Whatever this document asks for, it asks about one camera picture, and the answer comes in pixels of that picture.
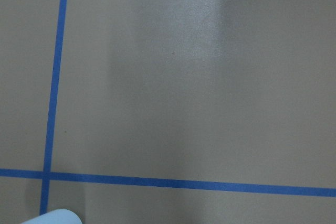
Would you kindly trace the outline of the light blue cup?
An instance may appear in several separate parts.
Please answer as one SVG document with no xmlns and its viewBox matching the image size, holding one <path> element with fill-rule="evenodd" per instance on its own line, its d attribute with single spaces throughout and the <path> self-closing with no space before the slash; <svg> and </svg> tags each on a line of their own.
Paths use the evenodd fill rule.
<svg viewBox="0 0 336 224">
<path fill-rule="evenodd" d="M 70 210 L 57 209 L 24 221 L 22 224 L 82 224 L 82 221 Z"/>
</svg>

